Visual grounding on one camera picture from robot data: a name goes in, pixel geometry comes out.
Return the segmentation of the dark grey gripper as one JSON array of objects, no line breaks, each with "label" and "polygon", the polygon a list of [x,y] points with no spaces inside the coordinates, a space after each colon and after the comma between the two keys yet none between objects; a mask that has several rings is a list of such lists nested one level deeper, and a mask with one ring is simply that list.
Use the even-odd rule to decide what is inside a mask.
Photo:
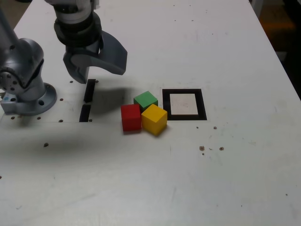
[{"label": "dark grey gripper", "polygon": [[63,57],[69,75],[78,83],[86,84],[89,68],[73,60],[77,55],[94,56],[91,66],[102,68],[112,74],[123,75],[127,67],[127,51],[122,44],[109,33],[102,31],[98,39],[85,47],[68,47]]}]

